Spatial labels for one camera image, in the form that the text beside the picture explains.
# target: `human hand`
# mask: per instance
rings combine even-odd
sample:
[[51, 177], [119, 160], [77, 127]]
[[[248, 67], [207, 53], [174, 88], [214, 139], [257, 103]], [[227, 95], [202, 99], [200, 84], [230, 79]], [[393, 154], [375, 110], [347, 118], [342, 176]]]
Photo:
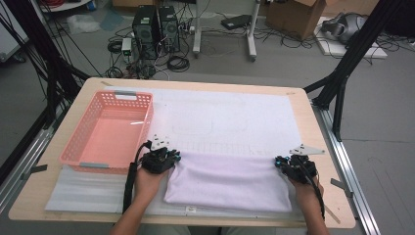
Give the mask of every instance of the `human hand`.
[[150, 204], [159, 190], [161, 180], [167, 173], [168, 170], [161, 174], [153, 174], [148, 172], [145, 168], [139, 168], [135, 177], [135, 197], [133, 201], [141, 201], [147, 205]]
[[[320, 204], [317, 199], [317, 196], [315, 194], [315, 190], [310, 184], [302, 184], [299, 183], [291, 178], [289, 178], [290, 182], [294, 185], [296, 188], [296, 197], [297, 202], [301, 208], [301, 210], [304, 211], [317, 211], [320, 212]], [[319, 183], [317, 177], [313, 177], [313, 181], [315, 185], [320, 189], [321, 196], [323, 197], [324, 188]]]

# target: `black strap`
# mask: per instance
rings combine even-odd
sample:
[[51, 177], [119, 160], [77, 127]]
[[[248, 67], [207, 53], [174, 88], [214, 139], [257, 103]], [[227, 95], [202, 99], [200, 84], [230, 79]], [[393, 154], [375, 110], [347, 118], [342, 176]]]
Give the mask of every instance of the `black strap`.
[[128, 169], [127, 180], [125, 181], [122, 213], [125, 213], [128, 207], [131, 205], [132, 188], [134, 187], [135, 176], [137, 175], [137, 167], [138, 167], [137, 163], [130, 163], [130, 167]]

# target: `forearm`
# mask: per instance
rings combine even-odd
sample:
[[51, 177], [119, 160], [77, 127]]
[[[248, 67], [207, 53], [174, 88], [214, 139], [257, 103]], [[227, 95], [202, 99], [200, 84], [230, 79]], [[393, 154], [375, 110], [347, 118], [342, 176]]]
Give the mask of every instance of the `forearm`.
[[143, 201], [133, 201], [119, 221], [114, 225], [110, 234], [136, 234], [148, 204], [149, 203]]
[[321, 215], [320, 205], [317, 200], [310, 200], [308, 203], [300, 205], [300, 207], [307, 224], [308, 235], [330, 234]]

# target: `white cloth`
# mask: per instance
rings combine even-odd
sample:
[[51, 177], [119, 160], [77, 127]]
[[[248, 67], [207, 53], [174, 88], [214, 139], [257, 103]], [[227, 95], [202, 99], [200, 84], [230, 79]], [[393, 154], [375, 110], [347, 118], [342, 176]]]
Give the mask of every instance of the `white cloth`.
[[287, 182], [272, 157], [182, 152], [167, 203], [250, 212], [290, 212]]

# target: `cardboard box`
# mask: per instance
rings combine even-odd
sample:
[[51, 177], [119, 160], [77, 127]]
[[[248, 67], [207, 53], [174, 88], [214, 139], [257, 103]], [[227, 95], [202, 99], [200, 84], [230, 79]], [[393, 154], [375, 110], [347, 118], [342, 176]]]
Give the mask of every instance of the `cardboard box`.
[[312, 35], [325, 7], [337, 0], [288, 0], [272, 2], [266, 15], [266, 25], [296, 39]]
[[119, 10], [137, 11], [140, 5], [159, 5], [159, 0], [113, 0], [113, 6]]
[[379, 0], [342, 0], [324, 9], [324, 17], [335, 17], [340, 12], [354, 12], [360, 15], [369, 16], [378, 4]]

